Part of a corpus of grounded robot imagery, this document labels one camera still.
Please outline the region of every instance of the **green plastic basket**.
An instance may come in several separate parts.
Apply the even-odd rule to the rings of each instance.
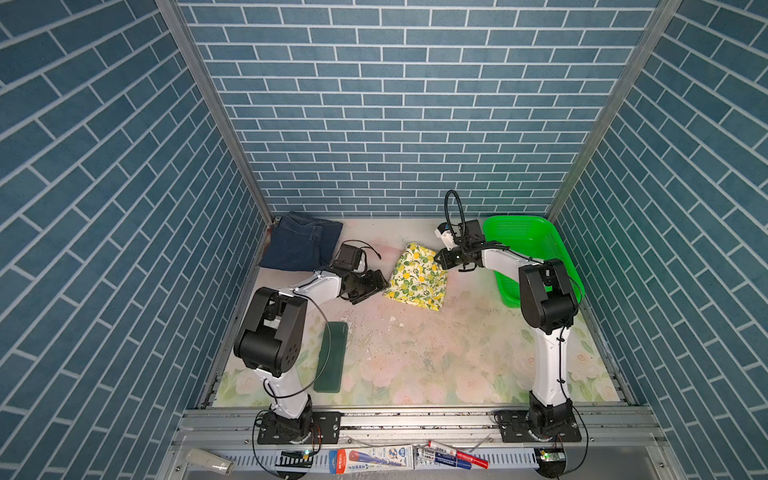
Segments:
[[[576,300],[581,302],[584,284],[565,249],[563,239],[549,220],[527,215],[501,215],[488,218],[482,229],[486,240],[497,240],[516,252],[543,260],[562,260],[568,275],[581,288],[574,288]],[[499,272],[496,272],[496,281],[502,302],[510,308],[520,308],[520,284]]]

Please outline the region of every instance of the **table surface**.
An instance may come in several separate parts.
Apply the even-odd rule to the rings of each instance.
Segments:
[[[369,268],[389,279],[410,242],[442,248],[440,219],[344,220],[340,241],[371,243]],[[261,269],[255,289],[297,284],[309,272]],[[534,379],[533,329],[520,309],[501,300],[495,274],[449,271],[439,312],[376,294],[357,305],[336,298],[320,305],[329,321],[349,324],[339,393],[309,390],[316,406],[491,405],[528,402]],[[307,315],[296,367],[304,385],[315,376],[325,323]],[[578,315],[568,342],[568,385],[577,402],[619,400],[587,326]],[[230,353],[214,407],[269,405],[255,373]]]

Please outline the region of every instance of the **metal rail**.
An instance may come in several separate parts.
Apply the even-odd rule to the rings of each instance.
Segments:
[[[664,434],[648,406],[578,405],[589,431],[583,438],[596,446],[665,446]],[[471,447],[487,439],[486,448],[533,447],[536,442],[502,443],[492,413],[499,409],[524,409],[527,405],[476,407],[316,407],[316,411],[342,413],[339,442],[342,445],[407,444],[440,440]],[[259,409],[187,410],[170,449],[248,449],[253,418]],[[579,442],[566,442],[579,445]],[[272,445],[255,445],[274,449]]]
[[[650,16],[642,38],[632,50],[629,59],[627,59],[627,64],[621,72],[621,76],[616,80],[616,85],[614,85],[611,94],[608,95],[605,106],[600,110],[592,130],[587,134],[587,138],[584,140],[584,144],[581,146],[581,150],[576,156],[571,170],[565,175],[560,190],[555,194],[554,200],[547,209],[545,216],[552,223],[554,223],[554,220],[565,206],[568,197],[571,196],[571,192],[576,187],[579,177],[581,177],[581,174],[584,173],[587,165],[592,160],[592,155],[598,149],[600,142],[603,141],[603,137],[611,123],[613,123],[614,118],[616,118],[619,108],[624,103],[624,99],[629,95],[632,85],[634,85],[637,77],[643,71],[645,62],[650,58],[650,54],[656,48],[656,44],[661,39],[664,30],[667,29],[681,2],[682,0],[660,0],[656,10]]]
[[[266,202],[256,182],[256,177],[253,175],[253,169],[248,162],[243,145],[240,144],[240,140],[238,140],[235,134],[229,115],[227,115],[227,111],[224,109],[213,79],[208,74],[203,57],[197,49],[194,38],[192,38],[192,32],[187,25],[187,21],[184,19],[184,14],[181,12],[178,1],[157,0],[157,7],[160,9],[160,14],[163,16],[166,25],[168,25],[170,35],[176,41],[176,46],[179,48],[181,56],[184,57],[184,61],[190,69],[190,74],[197,88],[203,95],[206,105],[208,105],[208,110],[210,110],[219,133],[221,133],[224,143],[227,144],[227,148],[232,154],[237,170],[243,176],[245,184],[248,186],[248,191],[256,202],[266,224],[268,226],[271,225],[274,221],[274,215],[272,215],[270,205]]]
[[[264,233],[259,240],[259,245],[256,248],[256,253],[253,255],[253,259],[251,259],[248,275],[245,277],[243,287],[240,288],[234,311],[227,324],[227,329],[224,331],[221,344],[214,357],[214,362],[208,371],[203,390],[200,392],[200,398],[197,400],[197,405],[201,409],[211,406],[214,402],[214,393],[218,390],[217,386],[221,375],[227,367],[227,361],[230,359],[230,352],[232,351],[232,345],[234,344],[235,336],[237,335],[237,329],[240,327],[240,321],[248,308],[250,298],[253,296],[253,285],[256,284],[256,278],[259,275],[259,261],[261,260],[261,255],[264,251],[268,236],[269,232],[265,228]]]

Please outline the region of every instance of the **lemon print cloth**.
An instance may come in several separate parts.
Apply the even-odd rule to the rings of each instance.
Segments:
[[[448,272],[435,262],[435,251],[410,243],[397,260],[384,295],[409,305],[440,310]]]

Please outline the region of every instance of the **marker pen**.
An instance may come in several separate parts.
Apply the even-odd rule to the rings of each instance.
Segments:
[[[381,465],[394,465],[395,467],[402,467],[402,464],[398,462],[391,462],[384,458],[378,458],[367,453],[358,452],[357,450],[349,451],[349,459],[353,462],[365,462],[365,463],[379,463]]]
[[[453,449],[447,445],[443,445],[442,443],[433,442],[432,440],[430,440],[429,448],[435,450],[436,452],[443,452],[443,453],[447,453],[448,455],[454,455],[459,460],[464,460],[465,462],[473,463],[478,467],[488,468],[487,460],[483,460],[482,458],[477,458],[468,453],[460,452],[459,450]]]
[[[425,449],[423,447],[419,447],[417,452],[420,457],[430,462],[441,463],[443,465],[448,465],[451,467],[466,468],[467,470],[472,468],[471,463],[465,462],[464,460],[459,460],[453,455],[448,455],[442,452],[436,452],[432,449]]]

